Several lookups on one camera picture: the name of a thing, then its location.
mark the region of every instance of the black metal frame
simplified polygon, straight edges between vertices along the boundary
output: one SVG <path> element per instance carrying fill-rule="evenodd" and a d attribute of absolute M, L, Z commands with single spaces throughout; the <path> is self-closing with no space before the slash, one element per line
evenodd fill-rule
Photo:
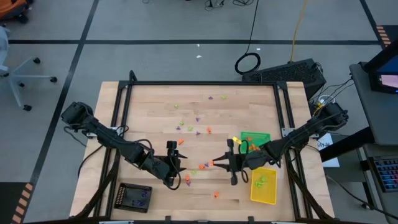
<path fill-rule="evenodd" d="M 284 123 L 284 117 L 282 113 L 282 106 L 280 103 L 280 96 L 279 96 L 279 87 L 282 87 L 283 93 L 284 93 L 284 99 L 285 99 L 285 104 L 286 104 L 286 110 L 287 110 L 287 116 L 289 120 L 289 126 L 291 128 L 294 128 L 294 119 L 293 119 L 293 113 L 292 113 L 292 108 L 290 105 L 290 100 L 289 100 L 289 94 L 287 93 L 287 85 L 286 82 L 262 82 L 262 83 L 244 83 L 244 82 L 202 82 L 202 81 L 192 81 L 192 82 L 187 82 L 187 81 L 137 81 L 136 76 L 134 75 L 133 72 L 130 72 L 130 80 L 129 81 L 120 81 L 118 85 L 118 92 L 116 93 L 116 101 L 115 101 L 115 106 L 113 110 L 113 116 L 112 116 L 112 121 L 111 125 L 115 126 L 117 122 L 117 117 L 119 114 L 119 107 L 121 103 L 121 95 L 125 87 L 127 86 L 127 93 L 126 93 L 126 99 L 124 101 L 124 109 L 123 109 L 123 115 L 122 115 L 122 122 L 121 125 L 126 125 L 127 121 L 127 114 L 129 110 L 129 102 L 131 99 L 131 93 L 132 93 L 132 86 L 133 85 L 219 85 L 219 86 L 226 86 L 226 85 L 237 85 L 237 86 L 272 86 L 274 89 L 274 96 L 275 96 L 275 105 L 277 109 L 277 115 L 278 115 L 278 120 L 279 120 L 279 128 L 281 131 L 282 135 L 282 128 L 285 127 Z M 103 183 L 104 178 L 106 177 L 106 174 L 108 172 L 108 166 L 109 166 L 109 159 L 111 155 L 111 149 L 106 149 L 106 153 L 104 156 L 104 163 L 101 171 L 101 179 L 100 183 Z M 299 153 L 296 153 L 297 159 L 297 170 L 298 174 L 300 176 L 300 179 L 302 182 L 306 185 L 305 182 L 305 176 L 304 176 L 304 171 L 303 171 L 303 166 L 302 166 L 302 159 L 300 157 Z M 290 154 L 287 153 L 285 155 L 285 161 L 286 163 L 291 161 Z M 111 217 L 111 212 L 112 212 L 112 206 L 113 206 L 113 199 L 114 199 L 114 191 L 116 188 L 116 180 L 117 180 L 117 175 L 115 178 L 111 181 L 111 186 L 109 188 L 109 197 L 106 205 L 106 213 L 105 217 L 110 218 Z M 295 188 L 295 183 L 293 179 L 289 178 L 289 185 L 290 185 L 290 193 L 292 196 L 292 206 L 294 210 L 294 216 L 295 220 L 301 219 L 300 217 L 300 207 L 299 203 L 297 200 L 297 192 Z M 309 203 L 304 199 L 304 204 L 305 204 L 305 211 L 307 214 L 307 219 L 311 219 L 312 217 L 312 210 L 309 205 Z M 100 215 L 100 209 L 101 209 L 101 203 L 102 201 L 98 201 L 96 207 L 95 207 L 95 212 L 93 214 L 94 217 L 98 217 Z M 142 223 L 159 223 L 159 222 L 166 222 L 166 223 L 171 223 L 171 217 L 166 217 L 164 221 L 134 221 L 134 222 L 142 222 Z M 192 221 L 179 221 L 173 223 L 192 223 Z M 211 222 L 211 223 L 247 223 L 247 222 Z M 248 217 L 248 223 L 270 223 L 270 222 L 255 222 L 253 217 Z"/>

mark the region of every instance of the table leg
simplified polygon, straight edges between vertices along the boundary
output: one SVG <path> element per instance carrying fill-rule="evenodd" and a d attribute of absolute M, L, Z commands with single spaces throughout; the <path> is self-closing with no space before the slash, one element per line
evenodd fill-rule
<path fill-rule="evenodd" d="M 363 146 L 366 143 L 374 143 L 373 134 L 370 127 L 364 128 L 343 140 L 332 144 L 320 151 L 322 162 L 338 157 Z"/>

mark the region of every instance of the yellow bin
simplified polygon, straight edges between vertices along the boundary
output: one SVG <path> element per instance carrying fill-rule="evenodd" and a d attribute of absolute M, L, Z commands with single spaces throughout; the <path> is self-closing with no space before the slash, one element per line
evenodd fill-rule
<path fill-rule="evenodd" d="M 258 187 L 256 182 L 261 182 L 262 178 L 266 178 L 262 187 Z M 259 167 L 252 171 L 251 174 L 251 191 L 250 200 L 253 202 L 276 204 L 276 182 L 277 172 L 274 169 Z"/>

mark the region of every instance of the yellow cable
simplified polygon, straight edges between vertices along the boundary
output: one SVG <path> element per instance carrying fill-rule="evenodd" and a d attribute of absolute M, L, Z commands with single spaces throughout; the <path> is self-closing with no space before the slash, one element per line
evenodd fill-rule
<path fill-rule="evenodd" d="M 305 12 L 305 8 L 306 8 L 306 6 L 307 6 L 307 3 L 308 3 L 308 0 L 305 0 L 305 1 L 304 1 L 303 8 L 301 8 L 300 18 L 299 18 L 298 21 L 297 21 L 296 29 L 294 30 L 293 44 L 292 44 L 292 55 L 290 56 L 290 61 L 291 61 L 291 62 L 293 62 L 294 43 L 296 42 L 296 34 L 297 34 L 297 31 L 298 31 L 298 29 L 299 29 L 299 27 L 300 27 L 301 20 L 302 20 L 303 17 L 304 17 L 304 12 Z"/>

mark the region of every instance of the black device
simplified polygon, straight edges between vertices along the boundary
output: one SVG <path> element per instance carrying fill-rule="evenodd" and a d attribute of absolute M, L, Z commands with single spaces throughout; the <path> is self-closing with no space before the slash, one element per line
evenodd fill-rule
<path fill-rule="evenodd" d="M 147 213 L 152 187 L 120 183 L 114 207 L 133 212 Z"/>
<path fill-rule="evenodd" d="M 257 83 L 276 81 L 303 82 L 307 99 L 310 99 L 326 83 L 322 72 L 311 58 L 245 73 L 242 81 Z"/>
<path fill-rule="evenodd" d="M 373 91 L 398 94 L 398 40 L 361 65 L 369 74 Z"/>
<path fill-rule="evenodd" d="M 186 158 L 178 153 L 177 142 L 167 142 L 167 156 L 154 156 L 154 149 L 138 141 L 126 141 L 118 133 L 102 125 L 94 116 L 93 110 L 81 102 L 73 102 L 62 114 L 61 119 L 69 128 L 86 135 L 95 133 L 100 144 L 108 148 L 116 148 L 128 163 L 138 169 L 146 170 L 165 185 L 173 186 L 174 178 L 180 171 L 180 159 Z"/>
<path fill-rule="evenodd" d="M 303 149 L 313 134 L 324 135 L 327 131 L 336 131 L 343 127 L 348 120 L 347 111 L 341 109 L 338 103 L 329 103 L 322 107 L 311 119 L 303 126 L 293 130 L 286 137 L 282 139 L 269 141 L 259 146 L 259 151 L 253 151 L 249 154 L 234 154 L 232 139 L 227 140 L 229 151 L 223 156 L 214 159 L 213 161 L 228 160 L 228 164 L 214 164 L 214 166 L 226 169 L 231 172 L 231 184 L 236 185 L 238 178 L 236 172 L 244 172 L 244 168 L 248 167 L 251 170 L 264 166 L 267 162 L 270 165 L 277 164 L 280 167 L 280 160 L 282 156 L 289 151 L 289 149 L 301 150 Z M 315 213 L 320 218 L 333 219 L 325 213 L 317 201 L 312 197 L 303 182 L 300 180 L 292 163 L 287 163 L 287 172 L 302 191 L 303 196 L 308 200 L 313 207 Z"/>
<path fill-rule="evenodd" d="M 398 156 L 370 157 L 383 192 L 398 191 Z"/>

